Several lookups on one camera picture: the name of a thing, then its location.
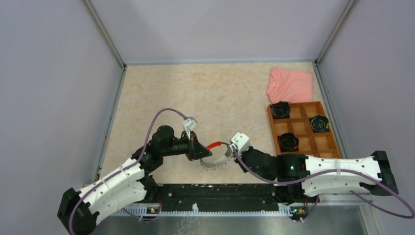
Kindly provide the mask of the metal keyring with red handle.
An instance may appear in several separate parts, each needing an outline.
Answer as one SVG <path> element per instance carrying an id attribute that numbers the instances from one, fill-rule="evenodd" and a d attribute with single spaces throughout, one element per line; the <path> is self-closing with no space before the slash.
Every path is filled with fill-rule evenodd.
<path id="1" fill-rule="evenodd" d="M 226 151 L 223 154 L 220 154 L 220 155 L 212 154 L 209 157 L 201 158 L 199 160 L 200 165 L 205 170 L 217 170 L 223 167 L 224 165 L 226 165 L 231 160 L 233 160 L 233 151 L 229 143 L 226 143 L 223 141 L 216 141 L 216 142 L 209 144 L 206 148 L 207 150 L 212 150 L 220 146 L 223 146 L 226 148 Z"/>

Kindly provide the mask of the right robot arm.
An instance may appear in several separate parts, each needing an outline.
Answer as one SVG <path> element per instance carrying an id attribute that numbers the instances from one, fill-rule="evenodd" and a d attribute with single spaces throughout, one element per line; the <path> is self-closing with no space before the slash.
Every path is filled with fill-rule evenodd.
<path id="1" fill-rule="evenodd" d="M 287 196 L 294 202 L 326 193 L 399 193 L 385 151 L 357 159 L 325 159 L 305 154 L 271 156 L 250 146 L 233 154 L 244 172 L 276 186 L 290 185 Z"/>

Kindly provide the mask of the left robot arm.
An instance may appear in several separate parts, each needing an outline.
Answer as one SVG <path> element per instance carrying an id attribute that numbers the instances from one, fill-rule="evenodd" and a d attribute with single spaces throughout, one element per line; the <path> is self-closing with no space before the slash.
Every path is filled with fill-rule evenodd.
<path id="1" fill-rule="evenodd" d="M 94 183 L 63 193 L 57 217 L 71 235 L 89 235 L 109 215 L 134 202 L 152 202 L 157 184 L 149 175 L 164 157 L 185 155 L 189 161 L 212 156 L 194 131 L 178 138 L 172 127 L 160 126 L 150 141 L 121 166 Z"/>

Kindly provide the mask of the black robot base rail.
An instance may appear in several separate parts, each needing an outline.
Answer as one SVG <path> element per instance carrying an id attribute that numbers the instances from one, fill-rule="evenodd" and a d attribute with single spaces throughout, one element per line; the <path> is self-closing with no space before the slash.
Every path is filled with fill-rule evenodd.
<path id="1" fill-rule="evenodd" d="M 162 212 L 272 212 L 280 204 L 314 203 L 297 186 L 273 184 L 164 184 L 150 189 L 139 205 L 161 206 Z"/>

